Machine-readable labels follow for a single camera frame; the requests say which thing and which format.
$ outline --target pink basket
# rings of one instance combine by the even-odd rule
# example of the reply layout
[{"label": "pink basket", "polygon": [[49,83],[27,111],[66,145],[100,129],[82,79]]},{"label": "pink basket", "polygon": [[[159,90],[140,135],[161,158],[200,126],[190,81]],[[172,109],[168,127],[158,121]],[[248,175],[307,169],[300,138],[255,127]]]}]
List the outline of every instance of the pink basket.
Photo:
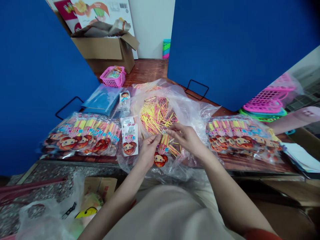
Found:
[{"label": "pink basket", "polygon": [[268,104],[263,103],[247,103],[243,106],[243,109],[249,112],[262,112],[262,113],[278,113],[281,111],[283,104],[281,101],[276,100]]},{"label": "pink basket", "polygon": [[121,67],[122,72],[120,73],[118,78],[106,78],[108,73],[114,69],[114,66],[108,67],[107,70],[103,72],[100,76],[102,82],[107,87],[122,87],[124,81],[126,80],[126,72],[124,71],[124,67]]},{"label": "pink basket", "polygon": [[275,100],[282,100],[295,88],[296,87],[292,83],[289,75],[285,73],[261,91],[256,97],[251,99],[247,105],[251,105],[253,103],[269,104]]}]

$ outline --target blue wall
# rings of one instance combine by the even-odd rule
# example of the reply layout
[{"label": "blue wall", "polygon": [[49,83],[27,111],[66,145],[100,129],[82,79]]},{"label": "blue wall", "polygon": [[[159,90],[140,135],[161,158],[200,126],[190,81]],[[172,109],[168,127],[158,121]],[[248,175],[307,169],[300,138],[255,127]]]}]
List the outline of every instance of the blue wall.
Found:
[{"label": "blue wall", "polygon": [[[45,0],[2,3],[0,175],[20,174],[60,120],[54,114],[99,82]],[[75,101],[61,115],[79,110]]]},{"label": "blue wall", "polygon": [[168,78],[237,111],[320,45],[318,14],[319,1],[176,0]]}]

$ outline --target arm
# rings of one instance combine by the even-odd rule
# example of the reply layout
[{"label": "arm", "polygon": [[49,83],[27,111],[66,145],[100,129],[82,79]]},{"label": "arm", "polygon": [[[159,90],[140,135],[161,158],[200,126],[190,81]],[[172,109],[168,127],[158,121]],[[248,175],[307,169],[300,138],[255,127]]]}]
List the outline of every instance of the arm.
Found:
[{"label": "arm", "polygon": [[130,210],[147,171],[153,165],[153,155],[160,140],[161,135],[153,135],[143,141],[137,164],[110,200],[102,206],[83,230],[78,240],[103,239],[111,228]]},{"label": "arm", "polygon": [[208,175],[219,212],[232,230],[241,235],[252,229],[275,233],[260,210],[227,173],[216,156],[200,141],[192,127],[175,123],[167,133],[200,159]]}]

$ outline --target white paper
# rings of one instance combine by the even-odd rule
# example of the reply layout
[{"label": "white paper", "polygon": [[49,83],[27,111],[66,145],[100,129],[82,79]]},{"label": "white paper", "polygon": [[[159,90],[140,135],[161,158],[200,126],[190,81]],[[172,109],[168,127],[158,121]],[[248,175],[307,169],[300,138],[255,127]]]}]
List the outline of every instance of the white paper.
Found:
[{"label": "white paper", "polygon": [[306,171],[320,172],[320,162],[312,157],[303,147],[296,143],[282,143],[287,152]]}]

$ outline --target wooden table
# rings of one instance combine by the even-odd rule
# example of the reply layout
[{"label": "wooden table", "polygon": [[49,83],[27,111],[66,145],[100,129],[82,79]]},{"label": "wooden table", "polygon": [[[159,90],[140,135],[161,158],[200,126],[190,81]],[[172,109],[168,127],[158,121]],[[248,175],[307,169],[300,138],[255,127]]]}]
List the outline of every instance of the wooden table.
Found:
[{"label": "wooden table", "polygon": [[[167,79],[167,70],[168,70],[168,60],[161,60],[161,59],[139,59],[135,61],[136,64],[133,67],[130,74],[126,75],[126,81],[124,83],[124,87],[129,87],[132,84],[137,83],[145,83],[155,81],[159,78]],[[197,101],[197,99],[201,98],[200,95],[187,90],[186,93],[189,98]],[[219,106],[218,104],[204,98],[201,100],[202,102],[210,103],[214,106]],[[235,115],[238,114],[237,112],[231,112],[224,107],[221,107],[214,116],[224,116],[224,115]],[[291,140],[285,134],[281,134],[278,136],[284,142],[291,142]],[[225,168],[228,171],[234,172],[255,172],[255,173],[271,173],[271,174],[298,174],[297,171],[292,167],[291,163],[289,163],[288,159],[283,159],[284,164],[275,163],[269,164],[266,162],[252,160],[248,161],[244,158],[235,158],[232,156],[227,156],[224,154],[219,154],[220,158],[225,163]],[[74,162],[89,162],[89,163],[108,163],[108,164],[117,164],[115,157],[106,157],[106,156],[80,156],[75,155],[73,157],[69,157],[67,161],[74,161]]]}]

